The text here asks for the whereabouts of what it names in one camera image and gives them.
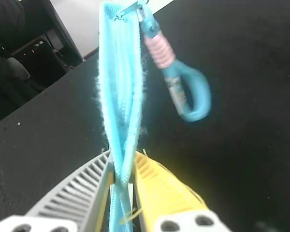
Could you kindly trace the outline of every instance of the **gray plastic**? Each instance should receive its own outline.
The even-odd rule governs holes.
[[[26,216],[69,219],[78,232],[100,231],[113,168],[109,151],[98,155],[49,191]]]

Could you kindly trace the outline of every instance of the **black table surface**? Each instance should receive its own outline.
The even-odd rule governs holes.
[[[176,0],[156,14],[177,58],[203,72],[212,109],[187,123],[144,50],[138,148],[230,229],[290,231],[290,1]],[[107,148],[98,54],[0,122],[0,219],[26,213]]]

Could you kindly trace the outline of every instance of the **metal clip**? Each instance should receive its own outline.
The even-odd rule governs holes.
[[[118,11],[116,13],[116,16],[117,16],[117,18],[122,18],[123,16],[125,16],[133,11],[139,10],[140,8],[142,8],[143,4],[148,4],[148,2],[149,2],[149,0],[147,0],[147,2],[144,2],[143,0],[137,0],[135,3],[132,3],[130,6]]]

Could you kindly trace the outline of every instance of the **ribbed plastic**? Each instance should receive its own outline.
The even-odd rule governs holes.
[[[78,232],[99,231],[113,169],[110,152],[100,154],[62,180],[26,216],[69,219]]]
[[[135,158],[135,187],[147,232],[154,231],[160,216],[207,209],[203,200],[196,197],[173,174],[139,152]]]
[[[173,49],[161,31],[154,38],[145,35],[144,42],[158,68],[165,69],[174,62]]]

